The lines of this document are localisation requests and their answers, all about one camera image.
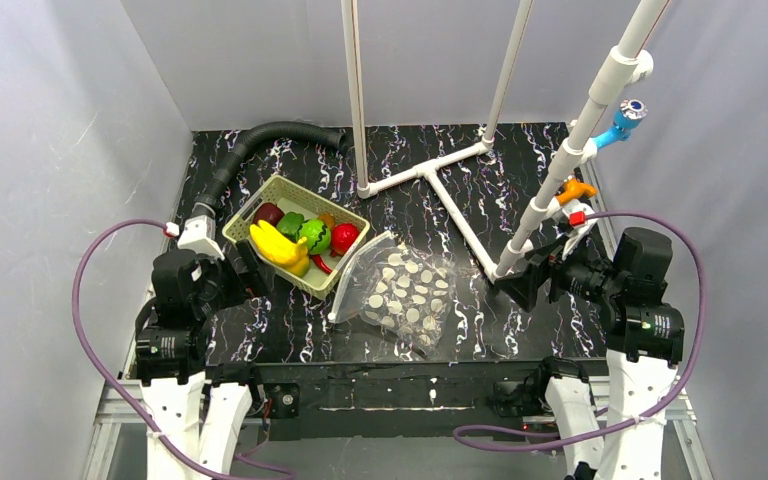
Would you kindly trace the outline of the yellow fake banana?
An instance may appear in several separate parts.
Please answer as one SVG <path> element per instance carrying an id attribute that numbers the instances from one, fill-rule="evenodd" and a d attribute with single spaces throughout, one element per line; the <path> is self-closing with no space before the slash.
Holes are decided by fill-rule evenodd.
<path id="1" fill-rule="evenodd" d="M 272 224 L 260 220 L 249 226 L 249 234 L 259 253 L 268 261 L 284 269 L 307 260 L 307 240 L 291 241 Z"/>

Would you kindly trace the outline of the purple fake sweet potato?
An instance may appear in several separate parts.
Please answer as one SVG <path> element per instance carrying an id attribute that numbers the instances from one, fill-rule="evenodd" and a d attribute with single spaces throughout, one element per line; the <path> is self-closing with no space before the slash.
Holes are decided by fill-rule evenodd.
<path id="1" fill-rule="evenodd" d="M 257 225 L 260 221 L 264 221 L 273 227 L 276 227 L 284 216 L 285 212 L 276 204 L 264 202 L 255 211 L 252 217 L 252 223 Z"/>

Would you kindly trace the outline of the red fake chili pepper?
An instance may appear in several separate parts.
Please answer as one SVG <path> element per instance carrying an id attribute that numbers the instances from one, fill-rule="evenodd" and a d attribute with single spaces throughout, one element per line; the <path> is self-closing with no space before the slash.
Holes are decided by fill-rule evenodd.
<path id="1" fill-rule="evenodd" d="M 333 273 L 333 269 L 326 263 L 320 254 L 311 255 L 310 259 L 312 263 L 325 275 L 330 275 Z"/>

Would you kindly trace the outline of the green fake watermelon ball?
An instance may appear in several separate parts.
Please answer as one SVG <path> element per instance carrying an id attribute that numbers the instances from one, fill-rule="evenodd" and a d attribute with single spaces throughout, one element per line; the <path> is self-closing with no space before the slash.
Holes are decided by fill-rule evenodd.
<path id="1" fill-rule="evenodd" d="M 302 223 L 298 237 L 306 240 L 308 254 L 319 255 L 331 245 L 332 233 L 328 225 L 319 219 L 310 219 Z"/>

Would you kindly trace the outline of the pale green plastic basket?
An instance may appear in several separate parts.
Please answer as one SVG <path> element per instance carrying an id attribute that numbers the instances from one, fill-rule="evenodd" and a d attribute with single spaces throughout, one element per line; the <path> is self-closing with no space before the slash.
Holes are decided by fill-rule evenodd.
<path id="1" fill-rule="evenodd" d="M 318 300 L 337 284 L 370 223 L 282 177 L 270 177 L 222 229 L 254 247 L 276 274 Z"/>

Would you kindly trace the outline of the orange fake fruit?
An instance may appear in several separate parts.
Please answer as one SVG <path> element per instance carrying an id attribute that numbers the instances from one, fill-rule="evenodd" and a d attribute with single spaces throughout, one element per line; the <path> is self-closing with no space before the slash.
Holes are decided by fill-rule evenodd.
<path id="1" fill-rule="evenodd" d="M 333 230 L 337 225 L 335 217 L 329 213 L 320 214 L 317 219 L 320 220 L 329 230 Z"/>

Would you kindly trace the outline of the red fake apple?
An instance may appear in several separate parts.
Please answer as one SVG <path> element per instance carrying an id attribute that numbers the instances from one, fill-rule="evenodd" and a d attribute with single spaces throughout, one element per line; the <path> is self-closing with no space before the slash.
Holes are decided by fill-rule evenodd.
<path id="1" fill-rule="evenodd" d="M 355 243 L 360 231 L 351 223 L 337 224 L 331 230 L 331 257 L 344 256 Z"/>

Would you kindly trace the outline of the clear polka dot zip bag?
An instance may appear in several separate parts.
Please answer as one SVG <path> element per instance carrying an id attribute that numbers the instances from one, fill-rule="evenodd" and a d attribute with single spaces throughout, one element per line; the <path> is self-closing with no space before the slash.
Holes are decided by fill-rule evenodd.
<path id="1" fill-rule="evenodd" d="M 391 231 L 351 247 L 338 267 L 327 322 L 373 327 L 425 358 L 441 354 L 458 284 L 473 273 L 454 256 L 408 244 Z"/>

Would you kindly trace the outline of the yellow fake bell pepper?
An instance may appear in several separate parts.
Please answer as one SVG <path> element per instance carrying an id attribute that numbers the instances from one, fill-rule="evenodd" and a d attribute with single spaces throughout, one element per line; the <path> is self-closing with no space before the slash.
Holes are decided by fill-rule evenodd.
<path id="1" fill-rule="evenodd" d="M 298 257 L 286 270 L 298 278 L 303 278 L 310 270 L 311 261 L 308 255 Z"/>

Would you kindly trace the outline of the green fake vegetable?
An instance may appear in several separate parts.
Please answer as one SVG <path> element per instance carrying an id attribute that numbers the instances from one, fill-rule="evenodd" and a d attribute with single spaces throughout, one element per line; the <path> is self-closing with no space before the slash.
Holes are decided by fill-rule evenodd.
<path id="1" fill-rule="evenodd" d="M 306 219 L 303 214 L 289 211 L 275 228 L 284 237 L 292 242 L 296 242 L 305 221 Z"/>

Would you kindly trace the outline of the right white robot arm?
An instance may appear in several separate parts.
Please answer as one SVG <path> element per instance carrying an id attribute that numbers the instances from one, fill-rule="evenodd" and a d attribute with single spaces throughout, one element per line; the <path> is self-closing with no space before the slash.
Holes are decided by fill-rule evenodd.
<path id="1" fill-rule="evenodd" d="M 670 391 L 683 358 L 684 321 L 663 300 L 672 260 L 671 240 L 656 231 L 626 229 L 612 259 L 586 248 L 566 250 L 558 240 L 538 249 L 525 269 L 497 280 L 522 309 L 538 291 L 548 298 L 571 294 L 598 309 L 609 373 L 607 423 L 630 426 L 564 446 L 570 479 L 658 479 L 661 476 L 663 412 L 649 413 Z"/>

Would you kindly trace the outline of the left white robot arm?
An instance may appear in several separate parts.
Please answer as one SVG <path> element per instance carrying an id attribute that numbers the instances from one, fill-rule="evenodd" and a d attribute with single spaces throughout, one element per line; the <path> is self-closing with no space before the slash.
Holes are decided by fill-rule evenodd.
<path id="1" fill-rule="evenodd" d="M 243 420 L 264 392 L 250 363 L 208 366 L 207 323 L 265 295 L 271 280 L 245 242 L 217 257 L 175 249 L 154 260 L 154 296 L 136 335 L 136 377 L 150 418 L 148 478 L 229 478 Z"/>

